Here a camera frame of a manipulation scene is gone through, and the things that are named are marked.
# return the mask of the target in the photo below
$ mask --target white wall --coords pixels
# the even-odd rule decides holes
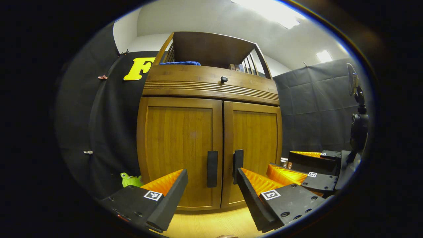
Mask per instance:
[[[125,52],[128,46],[137,37],[137,22],[141,8],[135,9],[116,20],[113,26],[113,37],[120,53]]]
[[[129,44],[129,51],[159,51],[169,35],[170,33],[139,36],[135,38],[131,44]],[[258,56],[255,51],[253,51],[253,58],[256,62],[257,70],[261,73],[264,73],[263,67],[257,63]],[[264,59],[267,62],[267,66],[269,66],[270,74],[272,77],[291,71],[288,67],[270,58],[269,56],[264,55]]]

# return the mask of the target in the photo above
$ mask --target cabinet door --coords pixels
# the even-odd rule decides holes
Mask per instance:
[[[188,185],[178,210],[220,208],[222,190],[222,101],[141,98],[137,122],[138,162],[144,183],[179,169]],[[207,187],[207,152],[218,151],[217,186]]]
[[[224,103],[225,158],[222,207],[245,205],[233,184],[233,153],[244,150],[244,168],[266,176],[267,165],[280,160],[282,119],[279,107],[240,102]]]

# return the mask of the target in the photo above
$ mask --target blue towel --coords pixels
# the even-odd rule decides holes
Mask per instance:
[[[201,64],[198,63],[197,61],[167,62],[167,63],[160,63],[160,64],[189,64],[189,65],[198,65],[198,66],[201,66]]]

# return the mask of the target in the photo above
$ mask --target orange soft gripper pad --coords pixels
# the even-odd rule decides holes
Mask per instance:
[[[275,182],[273,180],[270,180],[264,176],[261,176],[259,174],[256,174],[250,170],[241,168],[244,172],[245,176],[247,176],[247,179],[251,183],[251,185],[254,188],[255,193],[257,196],[260,196],[262,192],[270,191],[273,189],[277,189],[280,187],[283,187],[282,184]]]
[[[271,180],[277,181],[284,186],[293,183],[301,185],[307,177],[307,174],[295,172],[271,164],[268,165],[266,174]]]
[[[296,153],[300,155],[306,155],[311,157],[320,158],[321,153],[320,152],[303,152],[303,151],[290,151],[291,153]]]
[[[170,188],[173,186],[176,179],[181,174],[182,170],[183,169],[180,169],[178,171],[165,175],[161,178],[158,178],[154,181],[151,181],[141,186],[141,188],[151,190],[154,192],[159,192],[159,193],[162,193],[164,196],[166,196],[166,194],[169,192]]]

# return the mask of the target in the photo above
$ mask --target black cabinet handle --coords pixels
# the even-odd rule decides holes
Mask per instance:
[[[207,152],[207,187],[217,186],[217,150]]]
[[[237,149],[235,150],[235,153],[233,154],[233,171],[232,171],[233,184],[238,184],[236,181],[236,171],[238,168],[241,168],[243,166],[244,166],[244,150]]]

